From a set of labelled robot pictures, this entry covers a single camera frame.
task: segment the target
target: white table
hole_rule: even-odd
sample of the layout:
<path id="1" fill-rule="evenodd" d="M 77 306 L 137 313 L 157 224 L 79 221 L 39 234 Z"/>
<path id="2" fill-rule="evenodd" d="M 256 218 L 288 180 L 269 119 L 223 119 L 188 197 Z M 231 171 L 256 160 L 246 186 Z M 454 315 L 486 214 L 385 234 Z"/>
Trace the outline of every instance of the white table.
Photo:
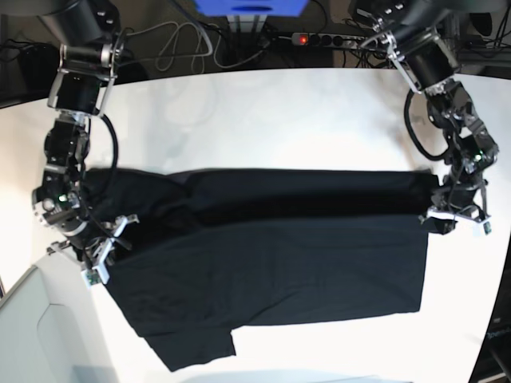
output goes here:
<path id="1" fill-rule="evenodd" d="M 119 380 L 168 382 L 205 375 L 212 383 L 228 381 L 225 376 L 215 380 L 212 372 L 293 369 L 291 378 L 273 373 L 261 380 L 244 373 L 235 380 L 328 381 L 345 374 L 467 382 L 497 296 L 511 231 L 511 82 L 461 78 L 501 147 L 498 163 L 486 173 L 493 233 L 475 237 L 470 227 L 460 226 L 447 236 L 430 236 L 419 313 L 244 327 L 233 332 L 238 357 L 171 374 L 137 338 L 105 289 L 96 286 L 91 292 L 96 313 L 89 315 L 97 315 Z M 220 73 L 116 86 L 107 113 L 119 136 L 121 167 L 163 173 L 200 168 L 405 171 L 432 165 L 406 134 L 406 91 L 399 74 L 390 70 Z M 442 138 L 428 125 L 424 103 L 414 105 L 419 137 L 431 152 L 440 152 Z M 55 116 L 44 101 L 0 110 L 0 273 L 7 288 L 59 238 L 34 222 L 30 206 L 45 163 L 42 143 Z M 109 135 L 96 121 L 88 164 L 106 166 L 110 159 Z M 446 172 L 440 164 L 434 170 Z M 52 291 L 64 291 L 70 283 L 69 273 L 64 282 L 58 267 L 42 269 Z M 61 295 L 63 304 L 73 299 Z M 311 377 L 298 368 L 330 374 Z"/>

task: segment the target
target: black cable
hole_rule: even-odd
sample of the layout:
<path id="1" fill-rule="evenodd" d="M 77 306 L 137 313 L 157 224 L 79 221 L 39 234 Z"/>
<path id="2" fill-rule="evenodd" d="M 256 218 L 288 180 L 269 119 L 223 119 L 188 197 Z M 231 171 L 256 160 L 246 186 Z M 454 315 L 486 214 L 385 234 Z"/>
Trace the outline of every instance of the black cable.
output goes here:
<path id="1" fill-rule="evenodd" d="M 372 68 L 375 68 L 375 69 L 383 69 L 383 68 L 386 68 L 388 65 L 388 63 L 386 61 L 382 61 L 382 62 L 379 62 L 378 64 L 376 65 L 373 65 Z"/>
<path id="2" fill-rule="evenodd" d="M 136 64 L 137 62 L 143 62 L 143 61 L 154 61 L 157 58 L 174 58 L 176 56 L 170 55 L 170 56 L 149 56 L 149 57 L 142 57 L 142 58 L 134 58 L 132 60 L 127 60 L 118 65 L 118 67 L 123 67 L 131 64 Z"/>
<path id="3" fill-rule="evenodd" d="M 424 149 L 424 147 L 418 140 L 417 136 L 415 135 L 415 132 L 414 132 L 414 129 L 412 128 L 412 123 L 410 120 L 410 106 L 412 104 L 412 98 L 414 97 L 414 94 L 415 94 L 414 91 L 410 89 L 410 91 L 406 95 L 405 108 L 404 108 L 405 126 L 406 126 L 406 130 L 408 131 L 408 134 L 410 135 L 410 139 L 414 142 L 414 145 L 417 148 L 417 150 L 428 160 L 430 160 L 430 161 L 444 160 L 452 152 L 452 144 L 450 142 L 447 142 L 447 144 L 449 146 L 442 154 L 440 154 L 438 156 L 433 156 L 432 154 L 429 154 Z"/>
<path id="4" fill-rule="evenodd" d="M 109 130 L 110 136 L 112 137 L 113 158 L 112 165 L 110 165 L 108 178 L 105 181 L 101 190 L 94 197 L 95 199 L 101 198 L 108 194 L 110 188 L 112 187 L 117 172 L 117 161 L 119 160 L 119 142 L 117 140 L 117 134 L 115 133 L 115 129 L 113 128 L 112 121 L 110 121 L 106 114 L 104 114 L 101 117 L 101 120 L 105 123 L 106 128 Z"/>
<path id="5" fill-rule="evenodd" d="M 386 61 L 386 53 L 381 52 L 371 52 L 376 60 Z"/>
<path id="6" fill-rule="evenodd" d="M 344 24 L 346 24 L 347 26 L 350 26 L 351 28 L 357 29 L 364 36 L 368 35 L 367 30 L 365 28 L 362 28 L 362 26 L 357 21 L 355 21 L 354 19 L 352 19 L 352 18 L 345 18 L 345 19 L 343 19 L 343 21 L 344 21 Z"/>
<path id="7" fill-rule="evenodd" d="M 189 21 L 191 22 L 192 24 L 194 24 L 197 28 L 199 29 L 202 29 L 202 25 L 200 24 L 200 22 L 194 18 L 185 8 L 183 8 L 183 6 L 177 2 L 176 0 L 167 0 L 168 2 L 170 2 L 170 4 L 176 8 L 177 10 L 180 11 L 180 13 Z"/>
<path id="8" fill-rule="evenodd" d="M 371 67 L 371 63 L 369 62 L 369 54 L 368 54 L 368 52 L 364 52 L 362 54 L 362 57 L 363 57 L 363 68 L 370 68 Z"/>
<path id="9" fill-rule="evenodd" d="M 286 56 L 282 53 L 282 52 L 278 52 L 278 56 L 282 59 L 282 62 L 285 64 L 286 67 L 288 67 L 289 69 L 293 69 L 293 68 L 296 68 L 296 65 L 295 66 L 292 66 L 286 59 Z"/>
<path id="10" fill-rule="evenodd" d="M 325 10 L 325 7 L 323 6 L 323 4 L 321 4 L 318 0 L 311 0 L 311 1 L 315 4 L 317 4 L 319 6 L 319 8 L 321 8 L 321 11 L 323 12 L 323 20 L 324 20 L 323 26 L 318 30 L 318 32 L 316 32 L 317 34 L 320 34 L 328 26 L 328 12 L 327 12 L 327 10 Z"/>
<path id="11" fill-rule="evenodd" d="M 478 56 L 481 56 L 483 58 L 494 58 L 496 57 L 500 52 L 502 52 L 503 50 L 505 49 L 509 49 L 508 46 L 502 46 L 501 48 L 497 49 L 497 50 L 494 50 L 492 53 L 490 54 L 485 54 L 483 52 L 478 52 L 477 50 L 475 49 L 472 49 L 470 47 L 466 47 L 467 50 L 469 50 L 470 52 L 474 52 L 476 55 Z"/>
<path id="12" fill-rule="evenodd" d="M 12 62 L 14 60 L 16 60 L 19 55 L 21 54 L 21 52 L 25 49 L 29 49 L 33 46 L 51 46 L 53 48 L 53 45 L 51 44 L 48 44 L 46 42 L 35 42 L 35 41 L 16 41 L 16 40 L 13 40 L 12 38 L 8 38 L 7 40 L 5 40 L 5 42 L 3 42 L 2 44 L 0 44 L 0 53 L 4 50 L 4 49 L 13 49 L 13 50 L 17 50 L 18 51 L 18 54 L 16 54 L 14 57 L 11 57 L 11 58 L 4 58 L 4 57 L 0 57 L 0 61 L 1 62 L 4 62 L 4 63 L 9 63 L 9 62 Z"/>
<path id="13" fill-rule="evenodd" d="M 357 56 L 353 50 L 348 50 L 348 52 L 351 53 L 356 58 L 358 58 L 357 65 L 355 66 L 355 68 L 358 68 L 362 64 L 362 54 L 360 56 Z"/>
<path id="14" fill-rule="evenodd" d="M 509 36 L 511 34 L 511 30 L 508 30 L 505 34 L 501 36 L 501 45 L 502 45 L 502 39 Z"/>
<path id="15" fill-rule="evenodd" d="M 505 29 L 507 28 L 507 25 L 508 25 L 508 19 L 509 19 L 509 12 L 510 11 L 511 11 L 511 6 L 508 6 L 508 8 L 506 9 L 506 11 L 504 13 L 504 17 L 502 18 L 501 23 L 498 26 L 497 33 L 495 34 L 495 39 L 493 41 L 494 42 L 494 44 L 493 44 L 494 47 L 501 46 L 502 39 L 505 36 Z"/>
<path id="16" fill-rule="evenodd" d="M 376 65 L 373 65 L 371 62 L 370 62 L 370 58 L 371 56 L 374 56 L 372 52 L 369 52 L 366 54 L 366 62 L 367 62 L 367 67 L 368 68 L 372 68 L 372 69 L 375 69 L 376 68 Z"/>
<path id="17" fill-rule="evenodd" d="M 206 30 L 211 30 L 211 31 L 215 32 L 216 34 L 218 34 L 221 38 L 224 39 L 224 42 L 226 44 L 228 44 L 230 42 L 230 38 L 228 38 L 226 36 L 226 34 L 229 33 L 226 29 L 220 28 L 220 27 L 215 27 L 215 26 L 210 26 L 208 23 L 205 23 L 205 22 L 199 22 L 199 24 L 201 24 Z"/>
<path id="18" fill-rule="evenodd" d="M 295 63 L 296 68 L 303 68 L 302 63 L 299 61 L 298 56 L 296 54 L 296 50 L 294 47 L 291 48 L 291 59 Z"/>
<path id="19" fill-rule="evenodd" d="M 449 193 L 449 197 L 447 198 L 447 207 L 449 208 L 449 211 L 451 213 L 454 213 L 453 212 L 453 208 L 452 208 L 453 195 L 454 195 L 454 192 L 456 191 L 456 185 L 457 185 L 458 181 L 460 180 L 462 173 L 463 173 L 463 166 L 460 166 L 459 172 L 456 173 L 456 175 L 454 176 L 453 187 L 451 188 L 451 191 Z"/>
<path id="20" fill-rule="evenodd" d="M 83 183 L 84 181 L 81 180 L 80 183 L 79 183 L 79 187 L 78 187 L 78 191 L 77 191 L 77 195 L 78 195 L 78 199 L 80 200 L 80 204 L 82 207 L 85 208 L 85 211 L 87 212 L 87 216 L 90 218 L 91 221 L 93 221 L 94 225 L 96 225 L 96 227 L 103 233 L 105 234 L 106 237 L 114 240 L 115 242 L 119 243 L 121 246 L 123 246 L 124 249 L 126 249 L 127 251 L 130 251 L 132 249 L 132 245 L 130 242 L 122 239 L 122 238 L 119 238 L 119 237 L 114 237 L 112 233 L 110 233 L 108 230 L 106 230 L 103 225 L 101 224 L 101 222 L 99 221 L 99 219 L 97 219 L 94 214 L 93 214 L 93 210 L 92 208 L 89 206 L 89 204 L 87 203 L 87 201 L 84 199 L 84 193 L 83 193 Z"/>

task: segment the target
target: electrical cable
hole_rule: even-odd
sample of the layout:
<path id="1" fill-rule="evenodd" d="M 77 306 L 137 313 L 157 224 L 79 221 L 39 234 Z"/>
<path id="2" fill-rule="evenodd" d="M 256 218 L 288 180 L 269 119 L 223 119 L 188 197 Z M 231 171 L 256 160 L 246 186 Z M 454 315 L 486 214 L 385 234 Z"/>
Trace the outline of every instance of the electrical cable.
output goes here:
<path id="1" fill-rule="evenodd" d="M 263 54 L 266 51 L 266 49 L 268 48 L 268 46 L 270 46 L 270 44 L 271 44 L 270 42 L 268 42 L 265 46 L 263 46 L 263 48 L 259 52 L 252 54 L 249 58 L 245 58 L 244 60 L 242 60 L 240 62 L 236 62 L 235 64 L 230 64 L 230 65 L 223 65 L 218 62 L 218 58 L 216 57 L 216 54 L 218 52 L 218 48 L 220 47 L 221 41 L 222 41 L 222 39 L 218 38 L 218 41 L 216 42 L 216 46 L 215 46 L 215 51 L 213 54 L 213 61 L 215 62 L 216 66 L 218 66 L 221 69 L 233 69 L 238 66 L 245 65 L 248 62 L 250 62 L 250 61 L 254 60 L 255 58 L 257 58 L 258 56 L 260 56 L 261 54 Z"/>
<path id="2" fill-rule="evenodd" d="M 488 211 L 488 200 L 486 195 L 486 183 L 483 180 L 481 182 L 481 199 L 482 199 L 482 211 L 483 213 L 487 214 Z"/>
<path id="3" fill-rule="evenodd" d="M 498 48 L 501 46 L 502 39 L 505 36 L 505 30 L 508 25 L 509 20 L 509 12 L 511 11 L 511 5 L 507 7 L 504 13 L 504 17 L 501 20 L 501 23 L 498 26 L 497 33 L 495 34 L 495 39 L 493 40 L 493 47 Z"/>
<path id="4" fill-rule="evenodd" d="M 161 28 L 162 26 L 174 26 L 174 27 L 176 27 L 176 29 L 174 30 L 174 32 L 172 32 L 172 34 L 170 35 L 170 38 L 168 38 L 168 40 L 165 43 L 165 45 L 163 46 L 163 48 L 160 50 L 160 52 L 154 59 L 154 67 L 156 68 L 156 70 L 164 73 L 164 72 L 167 72 L 170 68 L 172 68 L 175 58 L 179 57 L 179 55 L 176 55 L 176 49 L 177 49 L 177 42 L 179 41 L 180 31 L 185 26 L 191 26 L 196 31 L 196 34 L 197 34 L 197 45 L 195 48 L 195 53 L 192 55 L 192 63 L 190 65 L 190 68 L 191 68 L 191 71 L 193 74 L 203 74 L 204 73 L 204 55 L 202 53 L 200 53 L 200 47 L 202 46 L 202 41 L 204 39 L 204 36 L 201 33 L 200 29 L 197 28 L 196 24 L 193 22 L 184 22 L 183 24 L 178 24 L 177 22 L 162 22 L 161 24 L 152 26 L 146 30 L 132 32 L 132 33 L 128 34 L 128 37 L 132 38 L 135 36 L 140 36 L 142 34 L 146 34 L 148 32 L 157 30 L 157 29 Z M 172 55 L 170 55 L 170 56 L 164 55 L 164 53 L 167 51 L 167 49 L 169 48 L 170 45 L 172 45 L 172 50 L 171 50 Z M 164 58 L 168 58 L 168 64 L 162 66 L 161 60 Z M 195 71 L 195 64 L 196 64 L 197 58 L 200 58 L 201 62 L 202 62 L 201 70 L 199 72 Z"/>
<path id="5" fill-rule="evenodd" d="M 319 30 L 316 32 L 317 34 L 320 34 L 321 32 L 323 32 L 327 26 L 328 26 L 328 12 L 327 10 L 325 10 L 325 7 L 323 6 L 323 4 L 321 4 L 318 0 L 311 0 L 313 3 L 315 3 L 317 6 L 319 6 L 319 8 L 321 8 L 321 11 L 323 12 L 323 25 L 321 26 L 321 28 L 319 28 Z"/>
<path id="6" fill-rule="evenodd" d="M 108 230 L 106 230 L 103 225 L 101 224 L 101 222 L 99 221 L 99 219 L 97 219 L 94 214 L 93 214 L 93 210 L 92 208 L 89 206 L 89 204 L 87 203 L 87 201 L 85 201 L 84 197 L 83 197 L 83 182 L 80 182 L 79 184 L 79 187 L 78 187 L 78 191 L 77 191 L 77 195 L 78 195 L 78 199 L 80 200 L 80 204 L 85 207 L 85 210 L 87 211 L 87 216 L 90 218 L 91 221 L 93 221 L 94 225 L 96 225 L 96 227 L 103 233 L 105 234 L 105 236 L 117 243 L 119 243 L 121 246 L 123 246 L 124 249 L 126 249 L 127 251 L 130 251 L 132 249 L 132 245 L 131 243 L 129 243 L 128 241 L 122 239 L 122 238 L 119 238 L 119 237 L 114 237 L 112 233 L 110 233 Z"/>
<path id="7" fill-rule="evenodd" d="M 351 28 L 357 29 L 359 32 L 361 32 L 364 36 L 368 35 L 368 30 L 362 28 L 362 26 L 355 21 L 353 18 L 344 18 L 343 19 L 344 24 L 347 26 L 350 26 Z"/>
<path id="8" fill-rule="evenodd" d="M 4 49 L 17 50 L 18 54 L 16 54 L 15 56 L 13 56 L 11 58 L 4 58 L 4 57 L 0 56 L 0 61 L 3 63 L 12 62 L 18 58 L 18 56 L 22 53 L 23 50 L 29 49 L 34 46 L 46 46 L 46 47 L 51 46 L 52 48 L 54 48 L 53 45 L 46 43 L 46 42 L 16 41 L 16 40 L 13 40 L 12 38 L 8 38 L 2 44 L 0 44 L 0 54 L 2 53 L 2 51 Z"/>
<path id="9" fill-rule="evenodd" d="M 227 41 L 228 38 L 225 36 L 225 34 L 228 34 L 228 31 L 225 28 L 221 28 L 219 26 L 212 26 L 212 25 L 209 25 L 209 24 L 207 24 L 205 22 L 199 22 L 199 24 L 201 24 L 206 30 L 212 30 L 213 32 L 216 32 L 224 40 Z"/>
<path id="10" fill-rule="evenodd" d="M 213 54 L 213 44 L 211 43 L 211 39 L 209 38 L 208 34 L 204 30 L 204 27 L 191 15 L 189 14 L 176 0 L 167 0 L 174 8 L 176 8 L 183 16 L 185 16 L 190 23 L 192 23 L 197 30 L 202 35 L 202 38 L 204 39 L 204 42 L 206 43 L 206 46 L 208 47 L 208 52 L 206 53 L 174 53 L 170 56 L 162 56 L 159 55 L 156 58 L 176 58 L 176 57 L 207 57 L 211 56 Z M 133 32 L 133 34 L 141 34 L 142 32 Z M 133 62 L 137 61 L 146 61 L 144 59 L 138 59 L 138 60 L 131 60 L 131 61 L 125 61 L 123 63 L 120 63 L 119 66 L 125 66 L 128 64 L 132 64 Z"/>
<path id="11" fill-rule="evenodd" d="M 454 192 L 456 191 L 456 185 L 458 184 L 462 173 L 463 173 L 463 166 L 460 166 L 460 170 L 458 171 L 458 173 L 456 173 L 456 175 L 453 178 L 453 187 L 451 188 L 449 197 L 447 197 L 447 207 L 449 208 L 449 211 L 451 213 L 454 213 L 453 208 L 452 208 L 453 196 L 454 196 Z"/>
<path id="12" fill-rule="evenodd" d="M 152 60 L 154 60 L 155 61 L 155 67 L 156 67 L 157 70 L 159 70 L 161 72 L 166 72 L 167 70 L 169 70 L 172 67 L 172 64 L 173 64 L 173 61 L 174 61 L 175 57 L 183 57 L 183 56 L 175 54 L 180 30 L 183 27 L 185 27 L 185 26 L 193 26 L 194 28 L 196 28 L 196 25 L 194 23 L 192 23 L 192 22 L 185 22 L 185 23 L 183 23 L 181 25 L 178 25 L 176 22 L 162 22 L 161 24 L 158 24 L 156 26 L 152 26 L 152 27 L 150 27 L 150 28 L 148 28 L 146 30 L 141 30 L 141 31 L 138 31 L 138 32 L 132 32 L 132 33 L 128 34 L 128 36 L 131 37 L 131 36 L 137 36 L 137 35 L 140 35 L 140 34 L 145 34 L 145 33 L 148 33 L 150 31 L 156 30 L 156 29 L 158 29 L 158 28 L 160 28 L 162 26 L 168 26 L 168 25 L 175 26 L 176 30 L 172 33 L 172 35 L 168 39 L 167 43 L 164 45 L 164 47 L 161 49 L 160 53 L 157 56 L 155 56 L 155 57 L 134 58 L 132 60 L 128 60 L 128 61 L 124 61 L 124 62 L 120 63 L 119 66 L 130 65 L 130 64 L 133 64 L 135 62 L 152 61 Z M 207 25 L 212 28 L 211 30 L 215 30 L 215 31 L 220 30 L 220 27 L 217 24 L 207 24 Z M 203 38 L 201 37 L 200 31 L 197 28 L 196 28 L 196 32 L 197 32 L 197 36 L 199 38 L 199 42 L 198 42 L 197 47 L 196 47 L 196 51 L 198 52 L 200 50 L 200 44 L 201 44 Z M 259 52 L 254 53 L 249 58 L 246 58 L 246 59 L 244 59 L 244 60 L 242 60 L 240 62 L 237 62 L 235 64 L 231 64 L 231 65 L 223 65 L 223 64 L 219 63 L 219 60 L 218 60 L 218 57 L 217 57 L 218 49 L 219 49 L 220 43 L 222 42 L 223 39 L 227 42 L 227 39 L 225 39 L 225 37 L 223 37 L 221 34 L 219 34 L 219 38 L 218 38 L 218 41 L 216 42 L 215 48 L 213 49 L 213 55 L 212 55 L 213 56 L 213 61 L 215 62 L 215 65 L 218 66 L 221 69 L 233 69 L 233 68 L 236 68 L 238 66 L 242 66 L 242 65 L 244 65 L 244 64 L 254 60 L 255 58 L 257 58 L 261 54 L 263 54 L 266 51 L 266 49 L 268 48 L 268 46 L 270 45 L 270 42 L 268 42 Z M 164 55 L 163 53 L 169 48 L 169 46 L 172 43 L 173 43 L 172 55 Z M 188 56 L 188 57 L 193 57 L 192 64 L 191 64 L 192 72 L 194 74 L 202 74 L 202 73 L 204 73 L 204 57 L 205 56 L 202 53 L 198 53 L 198 54 L 191 55 L 191 56 Z M 196 73 L 195 70 L 194 70 L 194 68 L 195 68 L 194 64 L 195 64 L 195 60 L 198 57 L 200 57 L 201 60 L 202 60 L 202 70 L 199 73 Z M 170 62 L 165 67 L 160 67 L 159 62 L 163 58 L 169 58 Z"/>
<path id="13" fill-rule="evenodd" d="M 505 34 L 501 35 L 500 39 L 502 40 L 503 38 L 508 37 L 510 34 L 511 34 L 511 30 L 508 30 Z"/>
<path id="14" fill-rule="evenodd" d="M 467 47 L 467 49 L 468 49 L 470 52 L 474 52 L 476 55 L 481 56 L 481 57 L 483 57 L 483 58 L 494 58 L 494 57 L 496 57 L 496 56 L 497 56 L 500 52 L 502 52 L 503 50 L 505 50 L 505 49 L 509 49 L 509 47 L 508 47 L 508 46 L 502 46 L 501 48 L 499 48 L 499 49 L 497 49 L 497 50 L 494 50 L 494 51 L 493 51 L 492 53 L 490 53 L 490 54 L 485 54 L 485 53 L 483 53 L 483 52 L 479 52 L 479 51 L 477 51 L 477 50 L 475 50 L 475 49 L 472 49 L 472 48 L 470 48 L 470 47 Z"/>
<path id="15" fill-rule="evenodd" d="M 95 199 L 102 198 L 103 196 L 108 194 L 110 188 L 113 185 L 113 181 L 117 173 L 117 161 L 119 160 L 119 141 L 117 140 L 117 134 L 115 133 L 115 129 L 113 128 L 112 121 L 110 121 L 106 114 L 104 114 L 101 117 L 101 120 L 105 123 L 106 128 L 109 130 L 110 136 L 112 138 L 113 158 L 112 164 L 110 165 L 108 177 L 105 183 L 103 184 L 103 187 L 94 197 Z"/>
<path id="16" fill-rule="evenodd" d="M 410 89 L 408 94 L 406 95 L 406 101 L 405 101 L 405 108 L 404 108 L 404 118 L 405 118 L 405 126 L 406 130 L 408 131 L 408 134 L 410 135 L 410 139 L 414 142 L 415 147 L 417 150 L 428 160 L 430 161 L 441 161 L 444 160 L 453 150 L 452 144 L 450 141 L 447 142 L 448 148 L 442 153 L 437 156 L 434 156 L 432 154 L 429 154 L 420 141 L 418 140 L 417 136 L 415 135 L 414 129 L 412 128 L 411 120 L 410 120 L 410 106 L 412 103 L 412 98 L 414 97 L 414 91 Z"/>
<path id="17" fill-rule="evenodd" d="M 362 59 L 362 55 L 363 55 L 363 52 L 362 51 L 357 51 L 360 52 L 360 56 L 358 56 L 354 50 L 348 50 L 349 53 L 351 53 L 352 56 L 355 56 L 356 58 L 358 58 L 358 62 L 357 62 L 357 65 L 355 66 L 355 68 L 359 68 L 360 65 L 362 65 L 362 62 L 363 62 L 363 59 Z"/>

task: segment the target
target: black garment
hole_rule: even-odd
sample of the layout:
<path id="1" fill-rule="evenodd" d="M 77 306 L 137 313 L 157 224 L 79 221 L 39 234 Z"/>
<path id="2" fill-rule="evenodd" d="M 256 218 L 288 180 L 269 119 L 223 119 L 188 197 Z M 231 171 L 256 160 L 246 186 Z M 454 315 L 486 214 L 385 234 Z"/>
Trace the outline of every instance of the black garment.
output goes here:
<path id="1" fill-rule="evenodd" d="M 102 185 L 105 172 L 90 172 Z M 102 219 L 138 214 L 107 289 L 176 370 L 235 354 L 230 331 L 418 311 L 436 176 L 121 171 Z"/>

